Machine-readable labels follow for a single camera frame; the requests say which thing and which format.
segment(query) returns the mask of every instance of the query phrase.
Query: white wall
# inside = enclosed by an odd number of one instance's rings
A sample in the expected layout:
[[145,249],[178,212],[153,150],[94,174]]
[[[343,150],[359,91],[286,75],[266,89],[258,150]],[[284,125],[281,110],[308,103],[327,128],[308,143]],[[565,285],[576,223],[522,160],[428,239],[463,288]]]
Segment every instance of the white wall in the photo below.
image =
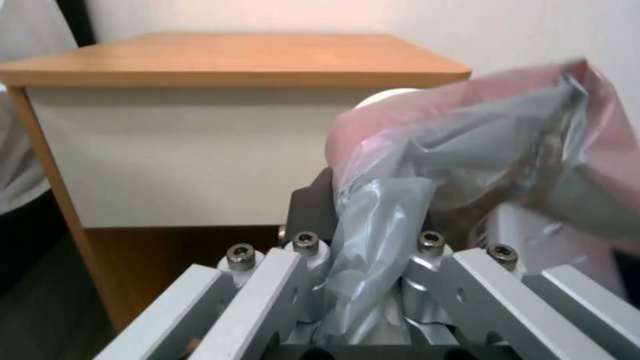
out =
[[638,0],[88,0],[100,41],[153,31],[388,32],[474,74],[584,55],[640,130]]

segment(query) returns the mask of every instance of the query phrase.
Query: desk top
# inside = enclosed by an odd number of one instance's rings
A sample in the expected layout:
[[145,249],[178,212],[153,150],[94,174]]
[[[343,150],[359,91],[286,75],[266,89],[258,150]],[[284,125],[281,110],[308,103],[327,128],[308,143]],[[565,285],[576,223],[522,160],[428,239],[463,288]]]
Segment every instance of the desk top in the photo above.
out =
[[0,65],[9,86],[431,87],[469,74],[381,34],[157,33]]

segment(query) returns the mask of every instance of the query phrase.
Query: hex socket screw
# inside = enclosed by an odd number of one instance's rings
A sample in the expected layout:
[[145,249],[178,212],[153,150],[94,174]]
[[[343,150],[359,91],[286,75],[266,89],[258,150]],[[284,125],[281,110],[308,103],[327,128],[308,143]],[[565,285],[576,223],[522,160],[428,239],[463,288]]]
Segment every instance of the hex socket screw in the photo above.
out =
[[255,266],[255,250],[247,243],[235,244],[227,250],[227,261],[231,270],[251,270]]
[[301,231],[293,237],[293,250],[302,256],[313,256],[318,253],[320,238],[312,231]]
[[518,263],[518,252],[509,245],[491,244],[486,248],[486,253],[505,269],[513,271]]
[[435,231],[424,231],[418,237],[418,250],[428,252],[432,255],[442,255],[444,251],[445,239],[442,234]]

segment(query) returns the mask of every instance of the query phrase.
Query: metal bracket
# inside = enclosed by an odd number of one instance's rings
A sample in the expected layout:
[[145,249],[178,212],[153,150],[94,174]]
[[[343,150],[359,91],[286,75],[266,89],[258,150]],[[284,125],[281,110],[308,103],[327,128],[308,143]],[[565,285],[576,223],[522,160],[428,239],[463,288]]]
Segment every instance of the metal bracket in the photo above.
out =
[[190,359],[260,358],[287,339],[310,290],[304,259],[271,249]]
[[571,265],[522,282],[614,357],[640,359],[640,312]]
[[191,265],[96,360],[177,359],[236,294],[231,276]]
[[481,249],[447,256],[437,270],[410,262],[407,274],[421,279],[471,341],[506,340],[526,359],[611,358]]

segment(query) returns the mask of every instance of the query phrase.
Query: dark metal part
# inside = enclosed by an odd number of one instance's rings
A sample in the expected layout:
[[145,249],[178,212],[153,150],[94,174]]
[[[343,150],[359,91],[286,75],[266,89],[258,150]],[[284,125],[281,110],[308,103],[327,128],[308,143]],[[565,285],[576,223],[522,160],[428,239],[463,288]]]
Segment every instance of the dark metal part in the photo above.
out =
[[518,262],[518,252],[513,247],[505,244],[491,244],[486,248],[486,253],[505,269],[512,271]]
[[227,250],[227,261],[231,270],[250,270],[255,266],[255,251],[250,244],[235,244]]
[[429,252],[433,255],[442,255],[444,251],[444,236],[435,231],[424,231],[418,238],[418,250]]
[[264,360],[473,360],[518,359],[508,347],[459,347],[415,345],[343,345],[310,347],[308,345],[279,345],[265,351]]
[[313,256],[318,253],[320,238],[312,231],[302,231],[293,237],[293,251],[303,256]]
[[311,185],[291,193],[287,229],[284,237],[278,240],[280,246],[292,241],[294,235],[301,231],[312,231],[320,240],[331,245],[338,225],[333,206],[332,175],[331,168],[327,167]]

